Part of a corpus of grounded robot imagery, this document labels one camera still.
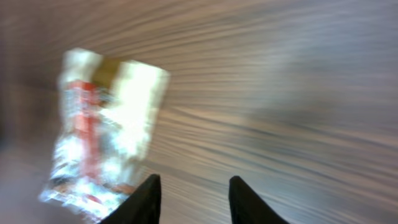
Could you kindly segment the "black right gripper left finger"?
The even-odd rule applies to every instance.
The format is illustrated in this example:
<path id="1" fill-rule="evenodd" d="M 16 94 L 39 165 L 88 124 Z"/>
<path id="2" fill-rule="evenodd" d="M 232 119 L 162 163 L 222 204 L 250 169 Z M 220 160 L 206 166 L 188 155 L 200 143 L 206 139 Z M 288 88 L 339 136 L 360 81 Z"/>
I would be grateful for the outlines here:
<path id="1" fill-rule="evenodd" d="M 159 224 L 162 187 L 159 174 L 151 174 L 100 224 Z"/>

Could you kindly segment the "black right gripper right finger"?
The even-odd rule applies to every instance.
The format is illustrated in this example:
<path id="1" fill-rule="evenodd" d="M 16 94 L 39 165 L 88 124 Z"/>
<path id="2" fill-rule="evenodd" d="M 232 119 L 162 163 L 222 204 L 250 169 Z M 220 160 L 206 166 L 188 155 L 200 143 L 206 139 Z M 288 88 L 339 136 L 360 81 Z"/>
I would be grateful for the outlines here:
<path id="1" fill-rule="evenodd" d="M 232 224 L 289 224 L 240 176 L 230 178 L 228 196 Z"/>

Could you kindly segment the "brown snack bag red label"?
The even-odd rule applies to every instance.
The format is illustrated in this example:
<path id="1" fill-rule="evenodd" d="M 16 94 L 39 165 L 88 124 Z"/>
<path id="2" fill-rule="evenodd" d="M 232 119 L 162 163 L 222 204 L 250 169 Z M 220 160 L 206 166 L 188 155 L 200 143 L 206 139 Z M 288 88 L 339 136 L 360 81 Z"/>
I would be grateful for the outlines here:
<path id="1" fill-rule="evenodd" d="M 81 144 L 73 130 L 72 92 L 83 80 L 96 86 L 99 123 L 99 181 L 82 176 Z M 58 79 L 60 134 L 55 141 L 49 181 L 42 202 L 69 208 L 88 223 L 109 216 L 135 190 L 169 73 L 136 60 L 108 58 L 90 50 L 65 52 Z"/>

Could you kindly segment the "red stick packet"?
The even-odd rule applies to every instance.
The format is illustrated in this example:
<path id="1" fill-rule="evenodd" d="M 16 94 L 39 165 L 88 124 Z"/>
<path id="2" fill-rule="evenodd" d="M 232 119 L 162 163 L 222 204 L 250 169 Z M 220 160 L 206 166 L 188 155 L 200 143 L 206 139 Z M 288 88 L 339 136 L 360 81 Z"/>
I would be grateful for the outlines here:
<path id="1" fill-rule="evenodd" d="M 73 130 L 81 144 L 81 173 L 95 182 L 100 175 L 99 123 L 97 106 L 99 96 L 96 86 L 83 80 L 72 81 L 68 85 L 72 92 Z"/>

